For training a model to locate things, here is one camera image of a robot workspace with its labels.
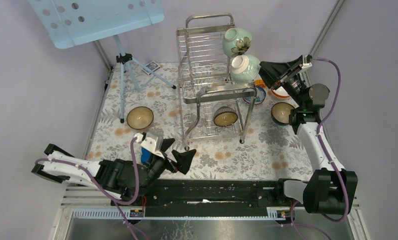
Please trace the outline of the orange bowl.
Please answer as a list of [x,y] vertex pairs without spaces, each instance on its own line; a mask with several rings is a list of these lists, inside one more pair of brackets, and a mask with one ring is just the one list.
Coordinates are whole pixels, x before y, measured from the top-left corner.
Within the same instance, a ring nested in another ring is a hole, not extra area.
[[288,99],[288,98],[290,98],[290,95],[288,94],[288,92],[282,86],[280,86],[277,89],[272,88],[271,92],[276,98],[279,98],[279,99]]

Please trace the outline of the white blue floral bowl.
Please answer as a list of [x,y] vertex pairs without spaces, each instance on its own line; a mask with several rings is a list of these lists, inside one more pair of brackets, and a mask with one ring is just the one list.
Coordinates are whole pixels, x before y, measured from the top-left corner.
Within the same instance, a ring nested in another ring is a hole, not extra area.
[[[263,88],[260,87],[260,86],[256,86],[255,88],[256,88],[256,90],[257,90],[257,95],[256,95],[256,99],[255,99],[254,104],[255,104],[255,105],[259,105],[259,104],[261,104],[261,103],[264,102],[264,100],[265,100],[265,98],[266,98],[266,96],[267,96],[267,93],[266,93],[265,89],[263,89]],[[251,102],[251,97],[250,97],[250,96],[243,97],[242,99],[243,99],[247,104],[249,104],[249,103]]]

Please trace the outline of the teal blue bowl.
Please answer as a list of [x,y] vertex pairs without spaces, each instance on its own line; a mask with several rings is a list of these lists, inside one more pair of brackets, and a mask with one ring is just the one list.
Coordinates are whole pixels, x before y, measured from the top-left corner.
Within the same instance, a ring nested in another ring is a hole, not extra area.
[[280,126],[289,125],[289,116],[294,106],[287,102],[278,102],[271,108],[272,120]]

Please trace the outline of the brown speckled bowl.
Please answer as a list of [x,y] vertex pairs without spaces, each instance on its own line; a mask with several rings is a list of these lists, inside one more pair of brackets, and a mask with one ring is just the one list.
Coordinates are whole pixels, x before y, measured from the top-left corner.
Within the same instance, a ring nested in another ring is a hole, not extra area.
[[146,106],[138,106],[128,112],[126,121],[127,125],[134,130],[146,130],[153,124],[154,113]]

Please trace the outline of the steel two-tier dish rack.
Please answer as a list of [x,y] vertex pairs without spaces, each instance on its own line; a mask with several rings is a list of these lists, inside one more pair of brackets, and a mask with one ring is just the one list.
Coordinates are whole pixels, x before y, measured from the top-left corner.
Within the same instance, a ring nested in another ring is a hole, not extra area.
[[[236,84],[230,76],[231,58],[223,52],[224,34],[235,27],[229,12],[203,13],[189,16],[185,27],[176,31],[179,57],[178,94],[185,150],[199,140],[238,137],[244,143],[254,105],[242,114],[239,101],[256,97],[252,83]],[[221,107],[229,107],[237,121],[218,126],[214,115]]]

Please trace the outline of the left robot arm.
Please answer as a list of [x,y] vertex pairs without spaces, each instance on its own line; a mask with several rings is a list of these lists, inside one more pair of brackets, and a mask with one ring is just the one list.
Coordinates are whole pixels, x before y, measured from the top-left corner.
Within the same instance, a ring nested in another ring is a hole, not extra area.
[[174,138],[137,133],[130,142],[131,160],[101,161],[76,158],[49,144],[45,150],[47,157],[36,160],[31,172],[51,182],[95,188],[115,203],[134,206],[164,171],[188,173],[197,151],[173,150],[173,158],[169,158],[166,150],[174,142]]

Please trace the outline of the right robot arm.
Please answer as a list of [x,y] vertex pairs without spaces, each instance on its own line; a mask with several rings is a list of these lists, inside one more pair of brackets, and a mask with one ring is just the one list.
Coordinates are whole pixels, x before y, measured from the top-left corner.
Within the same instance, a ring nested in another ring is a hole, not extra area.
[[324,134],[320,117],[329,97],[329,88],[321,83],[307,86],[301,74],[311,67],[314,58],[300,56],[288,62],[262,61],[259,75],[271,89],[284,88],[297,103],[290,111],[288,124],[300,139],[313,168],[308,182],[297,179],[281,179],[281,187],[274,191],[274,201],[280,206],[292,200],[301,203],[310,214],[322,214],[326,218],[339,215],[342,221],[349,214],[357,187],[354,171],[347,171],[335,156]]

